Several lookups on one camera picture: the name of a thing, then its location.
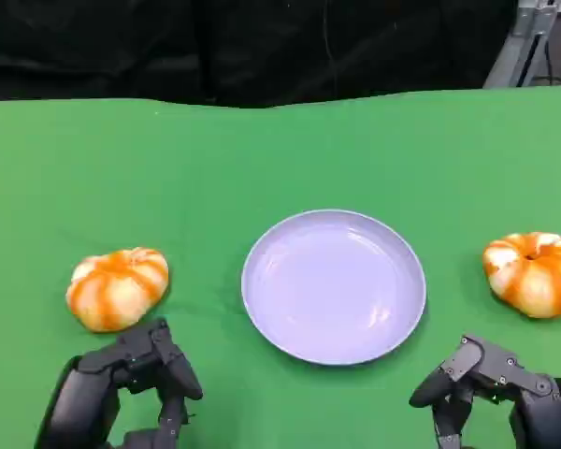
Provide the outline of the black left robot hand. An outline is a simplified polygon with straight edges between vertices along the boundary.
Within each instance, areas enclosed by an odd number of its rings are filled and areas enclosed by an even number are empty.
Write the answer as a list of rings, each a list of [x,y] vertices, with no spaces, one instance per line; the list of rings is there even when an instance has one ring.
[[[161,402],[157,426],[127,432],[121,447],[175,448],[189,423],[185,400],[200,400],[203,390],[166,319],[132,326],[111,344],[72,357],[50,397],[35,447],[110,448],[121,389],[133,395],[155,389]]]

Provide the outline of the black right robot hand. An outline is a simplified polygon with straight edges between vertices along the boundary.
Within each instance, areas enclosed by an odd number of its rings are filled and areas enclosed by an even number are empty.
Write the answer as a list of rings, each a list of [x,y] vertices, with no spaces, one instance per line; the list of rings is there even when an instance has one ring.
[[[561,448],[561,378],[530,371],[515,353],[469,334],[416,387],[410,406],[432,409],[438,447],[462,448],[475,398],[513,403],[517,448]]]

